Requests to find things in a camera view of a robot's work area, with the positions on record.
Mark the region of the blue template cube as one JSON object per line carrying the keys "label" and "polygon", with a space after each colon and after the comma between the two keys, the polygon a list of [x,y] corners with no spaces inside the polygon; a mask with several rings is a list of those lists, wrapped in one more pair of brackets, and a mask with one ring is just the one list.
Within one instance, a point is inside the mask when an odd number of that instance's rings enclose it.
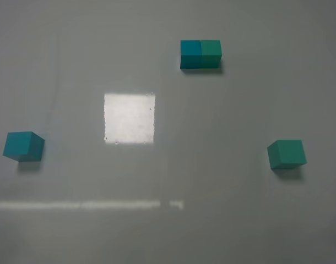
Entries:
{"label": "blue template cube", "polygon": [[200,40],[181,40],[180,55],[181,69],[199,69],[202,60]]}

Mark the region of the green template cube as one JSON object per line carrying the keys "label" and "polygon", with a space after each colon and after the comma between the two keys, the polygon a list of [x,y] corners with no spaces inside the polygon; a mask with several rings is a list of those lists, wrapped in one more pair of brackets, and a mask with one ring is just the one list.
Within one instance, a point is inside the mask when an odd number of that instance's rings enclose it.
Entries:
{"label": "green template cube", "polygon": [[222,57],[220,40],[201,40],[201,68],[217,69]]}

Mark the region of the green loose cube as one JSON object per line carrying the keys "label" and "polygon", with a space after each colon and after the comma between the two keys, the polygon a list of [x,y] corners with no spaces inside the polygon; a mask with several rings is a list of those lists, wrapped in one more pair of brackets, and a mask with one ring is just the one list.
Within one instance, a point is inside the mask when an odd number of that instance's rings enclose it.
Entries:
{"label": "green loose cube", "polygon": [[307,163],[302,140],[276,140],[267,152],[272,170],[294,169]]}

